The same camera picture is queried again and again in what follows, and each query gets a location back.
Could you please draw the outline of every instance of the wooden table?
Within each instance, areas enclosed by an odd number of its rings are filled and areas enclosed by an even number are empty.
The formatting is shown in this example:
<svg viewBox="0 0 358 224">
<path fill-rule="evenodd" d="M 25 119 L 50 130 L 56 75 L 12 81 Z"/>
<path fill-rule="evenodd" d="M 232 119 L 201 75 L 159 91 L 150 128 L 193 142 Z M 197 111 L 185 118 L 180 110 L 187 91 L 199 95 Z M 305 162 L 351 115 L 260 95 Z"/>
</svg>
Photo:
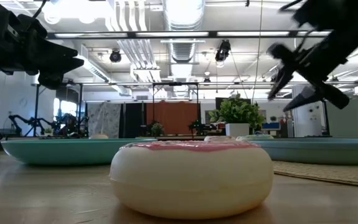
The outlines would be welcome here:
<svg viewBox="0 0 358 224">
<path fill-rule="evenodd" d="M 109 166 L 29 167 L 0 152 L 0 224 L 358 223 L 358 187 L 280 175 L 265 203 L 242 215 L 199 222 L 154 218 L 120 205 L 108 172 Z"/>
</svg>

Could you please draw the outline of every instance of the teal plate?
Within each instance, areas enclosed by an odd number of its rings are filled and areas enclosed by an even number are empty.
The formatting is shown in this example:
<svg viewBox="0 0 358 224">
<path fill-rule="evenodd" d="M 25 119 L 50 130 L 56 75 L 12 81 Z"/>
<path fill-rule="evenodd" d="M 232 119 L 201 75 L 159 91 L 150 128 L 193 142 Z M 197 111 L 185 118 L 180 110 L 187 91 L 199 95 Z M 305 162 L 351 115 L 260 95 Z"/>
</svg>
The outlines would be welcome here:
<svg viewBox="0 0 358 224">
<path fill-rule="evenodd" d="M 32 165 L 79 166 L 109 164 L 121 146 L 156 139 L 46 139 L 4 141 L 4 151 Z"/>
<path fill-rule="evenodd" d="M 275 161 L 358 165 L 358 139 L 294 138 L 250 142 L 260 145 Z"/>
</svg>

